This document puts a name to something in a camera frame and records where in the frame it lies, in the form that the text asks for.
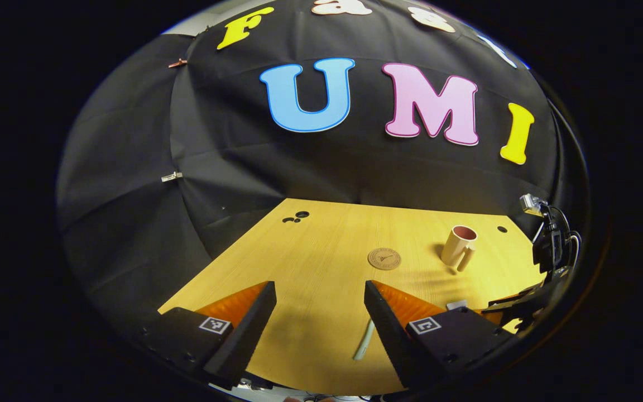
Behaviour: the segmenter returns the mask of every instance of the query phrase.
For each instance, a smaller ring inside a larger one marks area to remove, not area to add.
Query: mug handle
[[[458,264],[458,272],[463,272],[463,270],[465,270],[466,265],[468,265],[468,262],[470,262],[470,259],[473,257],[474,253],[475,249],[472,245],[465,246],[463,259],[460,261],[460,264]]]

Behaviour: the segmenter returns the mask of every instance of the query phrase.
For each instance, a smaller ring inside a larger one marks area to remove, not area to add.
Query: wooden table
[[[310,216],[282,222],[298,211]],[[478,233],[477,251],[464,272],[439,257],[456,224]],[[372,267],[367,255],[378,247],[396,250],[401,265]],[[543,276],[532,264],[530,240],[506,216],[285,199],[158,311],[196,310],[273,280],[276,308],[247,371],[312,393],[402,391],[376,331],[365,357],[352,359],[367,328],[364,282],[370,279],[442,308],[462,299],[469,308],[485,308],[489,300],[514,295]]]

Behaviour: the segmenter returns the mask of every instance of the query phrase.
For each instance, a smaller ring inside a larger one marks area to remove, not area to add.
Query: table surface
[[[308,211],[301,222],[282,222]],[[456,224],[478,233],[463,272],[440,260]],[[503,226],[507,232],[498,229]],[[380,270],[368,253],[388,247],[401,265]],[[445,308],[468,300],[487,307],[543,280],[532,244],[507,216],[285,199],[168,300],[197,310],[265,280],[277,304],[247,371],[312,393],[372,395],[403,391],[377,331],[360,361],[352,358],[368,324],[364,283],[378,280]]]

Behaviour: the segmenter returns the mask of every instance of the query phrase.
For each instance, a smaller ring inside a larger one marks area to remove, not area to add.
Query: mug
[[[477,238],[478,234],[470,227],[462,224],[454,226],[443,246],[441,261],[449,267],[458,265],[458,272],[463,272],[475,252],[474,243]]]

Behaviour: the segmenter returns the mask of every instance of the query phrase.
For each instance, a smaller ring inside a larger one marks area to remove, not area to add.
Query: blue letter u
[[[322,59],[314,69],[324,72],[327,80],[327,107],[319,112],[306,112],[299,107],[296,96],[296,76],[301,74],[298,64],[273,67],[260,74],[260,81],[267,85],[272,119],[280,127],[294,132],[328,130],[343,122],[349,114],[349,75],[354,60],[344,58]]]

